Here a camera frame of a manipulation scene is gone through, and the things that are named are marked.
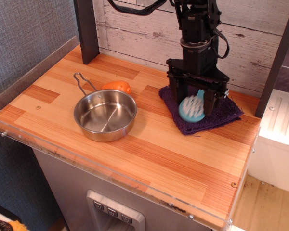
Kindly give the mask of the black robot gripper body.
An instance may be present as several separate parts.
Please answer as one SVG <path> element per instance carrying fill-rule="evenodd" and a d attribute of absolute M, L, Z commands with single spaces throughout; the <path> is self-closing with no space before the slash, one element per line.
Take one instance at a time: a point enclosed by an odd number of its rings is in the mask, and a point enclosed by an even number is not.
<path fill-rule="evenodd" d="M 206 47 L 183 47 L 182 59 L 168 59 L 169 69 L 167 77 L 187 77 L 188 86 L 196 87 L 203 91 L 216 90 L 221 97 L 226 97 L 229 89 L 229 77 L 217 68 L 218 59 L 223 59 L 229 54 L 229 49 L 223 56 L 218 53 L 219 45 L 210 44 Z"/>

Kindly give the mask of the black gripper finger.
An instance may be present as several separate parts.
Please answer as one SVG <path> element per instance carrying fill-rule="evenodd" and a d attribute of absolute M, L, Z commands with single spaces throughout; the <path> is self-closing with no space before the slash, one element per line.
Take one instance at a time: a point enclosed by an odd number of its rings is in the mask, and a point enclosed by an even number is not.
<path fill-rule="evenodd" d="M 216 90 L 207 89 L 204 92 L 204 114 L 206 116 L 209 116 L 213 109 L 217 107 L 220 96 L 221 93 Z"/>
<path fill-rule="evenodd" d="M 187 77 L 169 77 L 170 89 L 177 104 L 188 96 Z"/>

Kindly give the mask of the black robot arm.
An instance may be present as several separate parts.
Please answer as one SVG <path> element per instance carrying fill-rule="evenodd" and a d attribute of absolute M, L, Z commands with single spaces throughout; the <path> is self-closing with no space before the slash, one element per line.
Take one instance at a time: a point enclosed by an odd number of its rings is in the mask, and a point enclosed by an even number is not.
<path fill-rule="evenodd" d="M 177 103 L 187 97 L 188 86 L 204 91 L 204 114 L 210 115 L 222 97 L 227 96 L 229 77 L 217 68 L 218 59 L 229 54 L 218 54 L 219 39 L 225 36 L 217 29 L 221 11 L 214 0 L 172 0 L 175 7 L 182 59 L 168 59 L 170 88 Z"/>

